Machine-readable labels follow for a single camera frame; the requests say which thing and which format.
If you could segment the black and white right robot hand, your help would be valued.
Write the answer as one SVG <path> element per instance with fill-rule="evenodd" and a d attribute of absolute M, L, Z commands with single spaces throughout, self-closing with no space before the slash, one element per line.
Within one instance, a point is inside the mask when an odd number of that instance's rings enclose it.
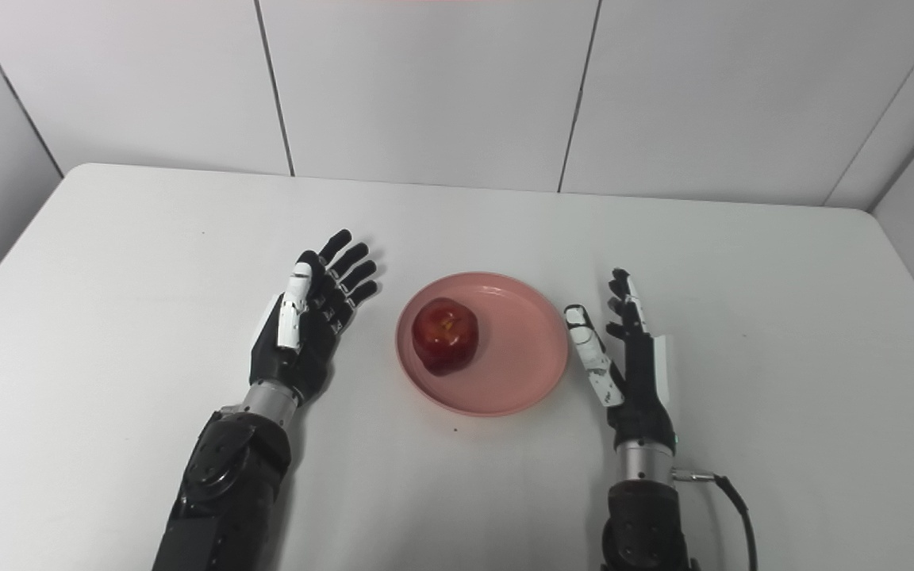
<path fill-rule="evenodd" d="M 607 286 L 612 293 L 607 306 L 619 321 L 607 323 L 605 331 L 623 344 L 623 366 L 609 357 L 586 308 L 578 304 L 563 310 L 570 342 L 606 409 L 607 423 L 614 430 L 613 445 L 658 444 L 674 453 L 678 438 L 658 394 L 660 353 L 655 336 L 648 330 L 632 276 L 623 268 L 614 268 Z"/>

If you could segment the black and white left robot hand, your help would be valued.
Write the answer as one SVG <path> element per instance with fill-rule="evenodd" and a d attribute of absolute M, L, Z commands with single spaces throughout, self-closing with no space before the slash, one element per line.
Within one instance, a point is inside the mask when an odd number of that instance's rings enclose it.
<path fill-rule="evenodd" d="M 341 333 L 378 292 L 376 271 L 370 247 L 347 228 L 302 253 L 254 342 L 250 383 L 280 385 L 298 405 L 318 395 Z"/>

